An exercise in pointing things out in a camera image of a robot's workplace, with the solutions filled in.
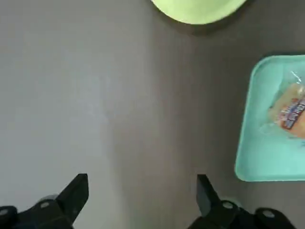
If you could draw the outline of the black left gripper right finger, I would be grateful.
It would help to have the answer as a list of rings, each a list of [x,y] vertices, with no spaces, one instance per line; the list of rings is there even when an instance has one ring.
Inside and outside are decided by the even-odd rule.
[[[207,175],[198,175],[196,201],[201,215],[189,229],[295,229],[280,211],[258,208],[250,213],[232,201],[221,200]]]

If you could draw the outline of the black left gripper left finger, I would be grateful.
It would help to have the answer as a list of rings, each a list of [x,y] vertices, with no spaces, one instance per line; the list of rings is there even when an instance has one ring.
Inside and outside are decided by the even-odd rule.
[[[72,229],[89,198],[88,175],[78,174],[57,195],[45,196],[31,208],[19,212],[15,206],[1,206],[2,229]]]

